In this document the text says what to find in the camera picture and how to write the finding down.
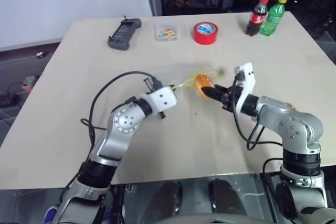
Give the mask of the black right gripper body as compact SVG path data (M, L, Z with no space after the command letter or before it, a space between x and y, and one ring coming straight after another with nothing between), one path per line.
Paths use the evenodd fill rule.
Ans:
M235 102L240 98L243 88L241 86L235 87ZM233 113L232 87L224 88L224 95L222 96L223 109Z

